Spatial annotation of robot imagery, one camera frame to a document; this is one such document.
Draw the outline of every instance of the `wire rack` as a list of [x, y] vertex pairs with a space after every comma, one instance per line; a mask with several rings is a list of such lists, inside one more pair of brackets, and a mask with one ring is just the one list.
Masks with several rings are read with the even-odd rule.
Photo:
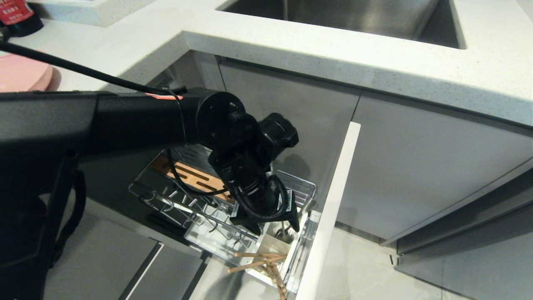
[[[209, 149], [199, 145], [172, 149], [176, 160], [216, 176], [207, 162], [210, 153]], [[155, 171], [151, 165], [137, 175], [128, 190], [157, 214], [186, 230], [184, 237], [187, 240], [234, 264], [242, 263], [242, 259], [235, 258], [234, 253], [257, 251], [266, 227], [260, 236], [256, 236], [244, 227], [232, 224], [229, 219], [232, 203], [216, 196], [191, 195], [180, 189], [173, 178]], [[301, 216], [314, 197], [316, 185], [283, 171], [276, 170], [274, 173], [295, 194]]]

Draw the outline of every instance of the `bottle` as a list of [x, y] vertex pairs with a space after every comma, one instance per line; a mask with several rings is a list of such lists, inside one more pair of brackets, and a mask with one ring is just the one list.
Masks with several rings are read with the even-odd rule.
[[0, 0], [0, 21], [15, 36], [27, 36], [43, 28], [43, 22], [26, 0]]

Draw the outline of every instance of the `white countertop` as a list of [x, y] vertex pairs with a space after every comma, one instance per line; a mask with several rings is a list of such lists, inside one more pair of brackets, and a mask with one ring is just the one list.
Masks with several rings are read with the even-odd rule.
[[[46, 21], [13, 43], [147, 83], [188, 50], [533, 125], [533, 23], [514, 0], [454, 0], [466, 49], [157, 0], [110, 27]], [[60, 90], [117, 91], [61, 70]]]

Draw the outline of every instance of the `open drawer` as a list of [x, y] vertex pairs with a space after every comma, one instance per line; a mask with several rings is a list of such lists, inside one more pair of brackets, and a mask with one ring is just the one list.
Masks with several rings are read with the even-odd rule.
[[[129, 189], [176, 226], [186, 230], [184, 237], [194, 246], [233, 265], [245, 265], [257, 260], [254, 257], [236, 257], [235, 253], [238, 252], [286, 254], [287, 258], [278, 263], [277, 267], [287, 290], [296, 294], [296, 299], [314, 299], [359, 129], [360, 125], [353, 122], [348, 127], [322, 212], [312, 210], [309, 205], [316, 189], [313, 183], [277, 172], [287, 189], [296, 195], [301, 229], [298, 233], [288, 229], [286, 236], [280, 235], [283, 231], [282, 223], [272, 222], [265, 224], [260, 236], [255, 236], [243, 227], [234, 226], [229, 222], [232, 203], [227, 195], [221, 195], [218, 199], [193, 199], [178, 194], [172, 187], [162, 183], [161, 173], [157, 175], [156, 172], [150, 173], [146, 169], [130, 184]], [[182, 152], [178, 155], [180, 161], [193, 160], [192, 164], [198, 167], [196, 170], [209, 170], [208, 153], [203, 152], [201, 148], [199, 151], [196, 149], [194, 153]], [[207, 178], [210, 174], [213, 173], [207, 171], [200, 176]], [[275, 286], [268, 277], [267, 270], [261, 266], [247, 269], [246, 272], [266, 285]]]

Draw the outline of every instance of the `tile floor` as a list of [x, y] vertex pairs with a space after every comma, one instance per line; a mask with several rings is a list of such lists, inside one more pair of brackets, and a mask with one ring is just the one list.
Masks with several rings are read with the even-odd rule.
[[[391, 254], [394, 254], [392, 249], [335, 229], [316, 299], [466, 300], [395, 271]], [[244, 272], [227, 275], [226, 269], [223, 263], [211, 260], [190, 299], [279, 299], [274, 288], [266, 287]]]

